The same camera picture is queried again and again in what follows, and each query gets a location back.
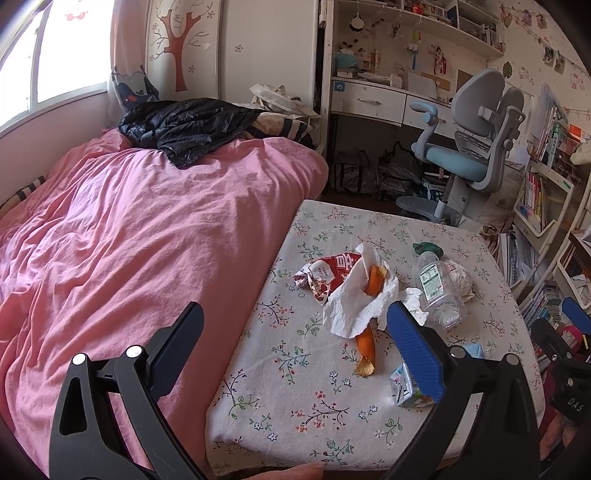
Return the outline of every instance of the bed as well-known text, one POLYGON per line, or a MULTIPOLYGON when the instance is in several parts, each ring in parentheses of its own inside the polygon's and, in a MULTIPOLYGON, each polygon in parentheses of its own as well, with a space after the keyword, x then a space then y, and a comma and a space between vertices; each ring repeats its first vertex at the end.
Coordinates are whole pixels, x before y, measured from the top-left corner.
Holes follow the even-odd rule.
POLYGON ((45 472, 72 356, 118 356, 189 301, 203 306, 205 329, 159 405, 204 459, 207 407, 293 216, 327 178, 321 156, 286 138, 233 140, 188 170, 130 146, 113 129, 70 150, 0 220, 0 414, 45 472))

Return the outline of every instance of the drawer handle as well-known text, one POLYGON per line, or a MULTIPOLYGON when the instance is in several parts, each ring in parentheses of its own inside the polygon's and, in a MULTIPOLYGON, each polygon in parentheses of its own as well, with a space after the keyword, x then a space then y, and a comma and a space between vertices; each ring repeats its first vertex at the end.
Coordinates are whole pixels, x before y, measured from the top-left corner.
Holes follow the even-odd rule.
POLYGON ((360 102, 369 103, 371 105, 381 105, 382 104, 382 102, 378 102, 377 100, 368 100, 367 98, 358 98, 357 100, 359 100, 360 102))

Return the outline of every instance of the window frame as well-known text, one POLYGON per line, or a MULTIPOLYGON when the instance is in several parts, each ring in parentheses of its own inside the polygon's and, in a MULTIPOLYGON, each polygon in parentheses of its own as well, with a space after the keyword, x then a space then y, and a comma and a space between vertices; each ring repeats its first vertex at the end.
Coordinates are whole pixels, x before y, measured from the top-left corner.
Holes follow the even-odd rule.
MULTIPOLYGON (((0 125, 0 138, 9 134, 11 131, 27 123, 28 121, 43 115, 44 113, 67 105, 68 103, 73 103, 93 95, 99 95, 101 93, 107 92, 108 80, 105 80, 101 83, 87 85, 76 90, 61 93, 60 95, 48 98, 42 102, 37 101, 37 82, 39 74, 39 58, 41 56, 41 43, 43 42, 43 37, 45 35, 45 28, 49 19, 51 7, 53 7, 53 1, 43 9, 43 16, 41 17, 41 21, 37 27, 37 35, 35 36, 35 47, 33 48, 33 57, 31 59, 31 77, 29 78, 29 107, 26 111, 16 114, 6 123, 0 125)), ((4 63, 8 56, 12 53, 13 48, 38 13, 39 12, 35 12, 35 14, 30 15, 27 18, 27 21, 19 29, 18 34, 12 39, 10 46, 0 58, 0 69, 4 66, 4 63)))

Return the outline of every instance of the window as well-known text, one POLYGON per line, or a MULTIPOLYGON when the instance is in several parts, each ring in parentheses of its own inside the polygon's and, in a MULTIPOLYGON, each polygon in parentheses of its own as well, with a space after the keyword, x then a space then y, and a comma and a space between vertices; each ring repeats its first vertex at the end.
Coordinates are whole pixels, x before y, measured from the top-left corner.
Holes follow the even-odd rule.
POLYGON ((0 59, 0 128, 82 93, 106 89, 114 0, 53 0, 0 59))

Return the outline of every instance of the blue seat cushion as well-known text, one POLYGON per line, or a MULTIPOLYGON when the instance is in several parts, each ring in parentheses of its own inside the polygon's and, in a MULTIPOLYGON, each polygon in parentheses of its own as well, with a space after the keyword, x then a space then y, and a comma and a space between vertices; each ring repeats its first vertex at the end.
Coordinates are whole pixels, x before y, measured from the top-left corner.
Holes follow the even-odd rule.
MULTIPOLYGON (((413 143, 411 147, 413 152, 415 152, 416 148, 417 144, 413 143)), ((488 170, 488 165, 477 162, 461 152, 430 143, 425 147, 425 159, 460 178, 470 181, 484 180, 488 170)))

